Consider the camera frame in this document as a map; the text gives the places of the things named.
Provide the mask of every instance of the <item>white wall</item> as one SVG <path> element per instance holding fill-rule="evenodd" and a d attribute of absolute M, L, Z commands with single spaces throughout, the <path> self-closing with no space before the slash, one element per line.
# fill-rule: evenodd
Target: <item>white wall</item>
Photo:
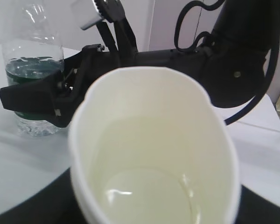
<path fill-rule="evenodd" d="M 9 3 L 0 0 L 0 39 L 3 21 Z M 95 27 L 82 31 L 75 22 L 70 5 L 75 0 L 44 0 L 52 23 L 60 33 L 63 45 L 67 48 L 81 49 L 85 45 L 103 43 Z M 148 50 L 153 17 L 154 0 L 121 0 L 126 16 L 137 36 L 139 50 Z"/>
<path fill-rule="evenodd" d="M 189 0 L 156 0 L 149 50 L 172 49 L 176 21 L 182 8 Z M 200 8 L 195 7 L 187 14 L 180 34 L 180 46 L 189 47 L 198 23 Z"/>
<path fill-rule="evenodd" d="M 213 4 L 217 0 L 203 0 L 205 4 Z M 190 0 L 156 0 L 153 30 L 149 49 L 170 49 L 174 48 L 174 30 L 178 15 Z M 198 31 L 212 31 L 213 26 L 219 16 L 220 9 L 208 12 L 202 10 Z M 187 15 L 181 32 L 181 46 L 188 47 L 192 44 L 194 33 L 197 27 L 200 10 L 197 7 L 193 8 Z M 272 85 L 268 91 L 271 100 L 276 103 L 280 95 L 280 57 L 278 67 Z"/>

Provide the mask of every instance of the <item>plastic bottle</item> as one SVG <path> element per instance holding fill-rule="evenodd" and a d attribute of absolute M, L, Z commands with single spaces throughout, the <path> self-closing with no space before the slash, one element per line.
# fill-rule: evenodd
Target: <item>plastic bottle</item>
<path fill-rule="evenodd" d="M 2 53 L 9 85 L 33 82 L 64 70 L 62 45 L 43 0 L 14 0 L 5 21 L 4 39 Z M 32 136 L 60 130 L 39 114 L 15 114 L 19 130 Z"/>

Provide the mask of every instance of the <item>black cable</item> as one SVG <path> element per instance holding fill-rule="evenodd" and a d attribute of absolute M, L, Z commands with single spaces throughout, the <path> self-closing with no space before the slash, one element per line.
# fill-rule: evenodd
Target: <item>black cable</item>
<path fill-rule="evenodd" d="M 182 48 L 179 47 L 178 41 L 179 41 L 179 36 L 180 36 L 181 28 L 182 28 L 182 22 L 183 22 L 185 16 L 187 15 L 187 13 L 193 7 L 200 6 L 201 8 L 203 8 L 207 11 L 214 11 L 214 10 L 218 9 L 224 2 L 225 2 L 225 0 L 218 0 L 215 4 L 210 5 L 210 6 L 205 5 L 203 2 L 198 1 L 198 0 L 194 0 L 194 1 L 189 2 L 182 9 L 182 11 L 179 14 L 178 19 L 177 19 L 177 23 L 176 23 L 176 27 L 175 27 L 175 36 L 174 36 L 174 45 L 175 45 L 176 49 L 179 50 L 180 52 L 191 52 L 197 47 L 197 44 L 198 44 L 198 42 L 201 38 L 210 35 L 208 32 L 202 32 L 200 35 L 198 35 L 198 37 L 196 38 L 196 40 L 194 41 L 192 46 L 190 46 L 189 48 L 182 49 Z"/>
<path fill-rule="evenodd" d="M 199 13 L 199 17 L 198 17 L 198 22 L 197 22 L 197 26 L 196 26 L 195 34 L 194 34 L 194 40 L 196 39 L 196 36 L 197 36 L 201 15 L 202 15 L 202 8 L 200 9 L 200 13 Z"/>
<path fill-rule="evenodd" d="M 228 118 L 225 120 L 226 125 L 230 125 L 245 115 L 247 115 L 249 112 L 251 112 L 257 104 L 262 100 L 262 98 L 265 96 L 266 92 L 268 91 L 275 71 L 277 67 L 277 62 L 278 62 L 278 56 L 279 56 L 279 49 L 280 49 L 280 1 L 271 1 L 272 3 L 272 28 L 274 32 L 272 33 L 272 40 L 273 40 L 273 46 L 271 50 L 271 56 L 270 56 L 270 61 L 269 61 L 269 66 L 266 72 L 266 77 L 264 80 L 264 83 L 262 87 L 259 89 L 258 93 L 256 93 L 255 97 L 250 101 L 250 103 L 241 111 L 233 115 L 232 117 Z"/>

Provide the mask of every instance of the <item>green liquid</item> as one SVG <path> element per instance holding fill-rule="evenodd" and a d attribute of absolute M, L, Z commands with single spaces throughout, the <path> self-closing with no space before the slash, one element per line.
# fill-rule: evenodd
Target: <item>green liquid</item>
<path fill-rule="evenodd" d="M 45 78 L 57 70 L 64 70 L 63 61 L 54 61 L 51 57 L 37 57 L 10 60 L 6 66 L 8 85 L 18 85 Z M 44 120 L 38 114 L 15 112 L 26 120 Z"/>

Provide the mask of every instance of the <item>water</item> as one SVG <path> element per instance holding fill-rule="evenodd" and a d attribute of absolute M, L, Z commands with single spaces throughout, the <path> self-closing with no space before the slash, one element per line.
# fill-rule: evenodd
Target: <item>water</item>
<path fill-rule="evenodd" d="M 200 224 L 199 191 L 183 170 L 190 145 L 179 129 L 161 119 L 125 119 L 99 142 L 100 171 L 89 183 L 98 184 L 95 194 L 112 222 Z"/>
<path fill-rule="evenodd" d="M 6 65 L 8 85 L 23 84 L 44 78 L 57 70 L 63 71 L 63 61 L 54 61 L 51 57 L 37 57 L 10 60 Z M 23 133 L 32 136 L 46 136 L 60 129 L 37 114 L 15 112 L 17 125 Z"/>

